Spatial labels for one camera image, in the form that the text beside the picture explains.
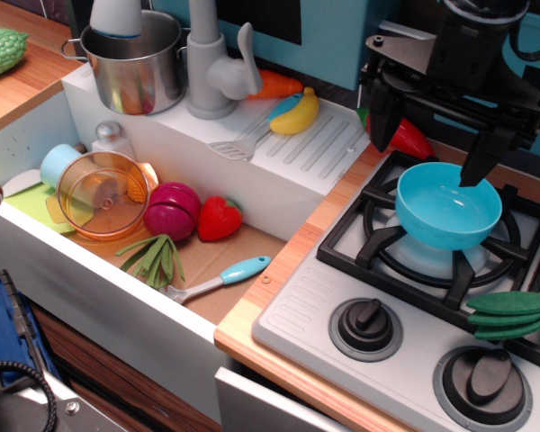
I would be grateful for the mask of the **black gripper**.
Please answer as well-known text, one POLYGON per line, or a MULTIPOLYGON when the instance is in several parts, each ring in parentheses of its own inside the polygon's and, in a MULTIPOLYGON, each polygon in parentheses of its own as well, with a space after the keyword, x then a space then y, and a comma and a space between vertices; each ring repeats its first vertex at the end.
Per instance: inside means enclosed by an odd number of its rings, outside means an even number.
POLYGON ((540 90, 503 55, 515 49, 528 1, 443 1, 437 34, 428 39, 374 35, 363 71, 370 137, 385 151, 417 104, 479 131, 464 161, 461 187, 474 187, 509 149, 530 149, 540 131, 540 90))

